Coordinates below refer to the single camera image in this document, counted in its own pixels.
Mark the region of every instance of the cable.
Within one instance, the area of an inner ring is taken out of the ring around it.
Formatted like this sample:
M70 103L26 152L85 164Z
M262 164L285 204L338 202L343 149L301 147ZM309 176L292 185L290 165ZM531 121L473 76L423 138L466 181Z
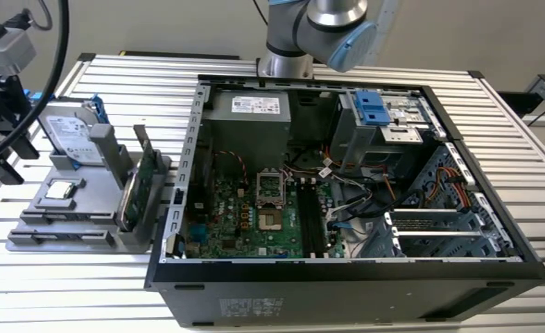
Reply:
M262 17L264 23L265 25L268 25L268 20L265 19L265 16L264 16L262 10L260 9L260 5L257 4L257 1L256 0L252 0L252 1L253 1L253 4L256 5L257 12L260 13L260 16Z
M218 154L230 155L230 156L234 156L234 158L237 158L237 161L241 164L241 170L244 172L244 183L246 185L246 183L248 183L248 181L246 181L246 167L245 167L244 159L241 158L241 156L237 155L236 153L233 153L232 151L218 151L218 152L214 153L214 156L217 156Z
M339 228L339 229L346 229L346 230L351 230L353 232L355 232L357 234L362 234L366 236L366 232L362 232L361 230L357 230L351 224L349 223L334 223L331 224L333 228Z
M44 2L44 0L37 0L37 2L40 3L41 10L44 11L44 15L46 17L46 25L41 26L37 23L37 21L34 20L34 17L33 17L33 13L29 10L29 8L24 8L22 13L25 15L28 15L28 17L30 19L29 23L33 25L33 28L36 28L37 30L41 30L41 31L48 31L48 30L52 30L52 27L53 27L52 15L49 13L48 6L46 6L46 3Z
M33 124L34 120L44 111L48 101L52 98L53 91L58 85L60 74L65 66L66 50L68 50L68 35L70 33L70 17L68 0L58 0L58 11L60 11L60 32L58 32L58 48L56 49L54 63L52 72L49 74L49 80L41 94L41 100L34 106L34 109L26 114L21 122L17 124L14 130L9 135L0 141L0 154L10 147L18 138L21 138L22 133L26 132L29 126Z
M530 125L533 125L534 122L535 122L537 120L539 120L539 118L541 118L542 116L545 116L545 111L531 120L531 122L527 124L527 127L529 127Z
M421 189L410 189L407 192L405 192L405 193L399 196L399 198L398 198L395 201L393 201L390 204L387 204L387 206L381 207L378 210L374 210L374 211L371 211L371 212L366 212L366 213L361 213L361 212L359 212L359 213L355 213L355 214L353 214L349 218L346 218L346 219L343 219L342 221L339 221L339 223L341 223L341 222L346 222L346 221L349 221L349 220L351 220L351 219L354 219L354 218L357 218L357 217L362 217L362 218L365 218L365 219L370 219L370 218L374 218L374 217L378 217L378 216L383 215L390 209L393 209L393 208L395 208L397 206L399 206L399 205L405 202L405 200L407 200L409 197L411 197L414 194L415 194L415 196L417 196L418 199L419 199L418 207L419 207L419 208L423 207L423 202L425 202L425 193L423 193L423 191L422 191Z
M391 199L395 200L395 193L393 193L391 184L389 184L389 178L387 178L386 174L382 175L382 179L385 179L385 185L386 185L386 188L389 190L389 193L391 194Z
M349 252L349 257L350 257L350 258L353 257L353 254L354 254L355 249L361 246L361 244L366 243L369 237L366 237L365 239L362 239L362 240L358 242L358 244L355 244L354 248L353 248L353 249L350 250L350 252Z

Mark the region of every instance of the green circuit board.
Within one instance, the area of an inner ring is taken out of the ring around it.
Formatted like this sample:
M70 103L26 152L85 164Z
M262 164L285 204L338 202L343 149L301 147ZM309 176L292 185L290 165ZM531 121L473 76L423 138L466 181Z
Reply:
M242 197L237 194L238 186L236 179L216 179L213 211L201 240L200 258L302 258L295 183L286 184L285 205L277 213L281 221L274 223L268 212L276 209L256 206L256 186L246 189ZM317 187L317 194L319 201L331 199L327 184ZM329 257L343 257L339 236L337 239L337 246L327 250Z

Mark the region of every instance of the case label sticker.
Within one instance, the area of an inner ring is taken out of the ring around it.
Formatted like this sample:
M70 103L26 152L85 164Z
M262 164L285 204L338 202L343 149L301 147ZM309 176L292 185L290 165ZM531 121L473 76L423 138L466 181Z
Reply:
M237 96L233 98L232 112L280 114L280 99Z
M220 298L222 317L278 317L284 298Z
M77 117L48 116L52 133L66 156L81 164L101 163L97 146L89 140L89 127Z

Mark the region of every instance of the metal holder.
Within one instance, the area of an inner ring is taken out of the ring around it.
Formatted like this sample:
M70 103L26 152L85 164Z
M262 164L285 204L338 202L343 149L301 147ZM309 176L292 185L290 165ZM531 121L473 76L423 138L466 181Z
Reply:
M8 235L8 250L146 252L170 158L152 149L144 126L134 130L142 153L129 153L117 144L112 125L92 127L89 138L101 152L102 166L77 166L66 156L50 155L54 167ZM149 189L142 187L146 179Z

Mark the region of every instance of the wire bundle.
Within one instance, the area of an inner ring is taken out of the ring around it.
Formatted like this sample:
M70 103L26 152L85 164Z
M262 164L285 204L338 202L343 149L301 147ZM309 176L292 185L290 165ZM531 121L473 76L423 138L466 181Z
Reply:
M335 165L337 167L341 167L342 163L334 162L334 160L331 159L331 156L329 155L327 146L325 146L325 148L322 147L322 154L323 154L323 158L330 159L333 165ZM353 167L353 166L354 166L353 163L346 164L346 167ZM395 200L397 197L395 197L395 193L393 192L391 184L389 183L389 174L386 172L386 165L385 164L378 164L378 165L361 164L361 167L382 170L382 179L385 180L385 185L389 190L389 194L391 195L391 199Z
M447 166L439 166L437 169L437 179L434 181L434 187L431 188L430 194L429 194L429 198L426 199L427 202L430 202L434 197L438 194L438 190L441 188L441 175L442 172L446 174L446 178L450 179L453 177L461 177L461 173L454 169L454 168L449 168ZM458 199L462 202L462 206L463 207L470 207L471 206L471 202L467 196L467 192L465 191L465 186L462 185L462 183L459 182L450 182L453 189L457 192L458 195Z
M244 159L241 158L241 156L237 155L236 153L233 153L232 151L218 151L217 153L214 153L214 156L217 156L218 154L230 155L230 156L234 156L234 158L237 158L237 161L241 164L241 169L244 170L244 182L246 184L248 183L248 181L246 181L246 167L245 167Z

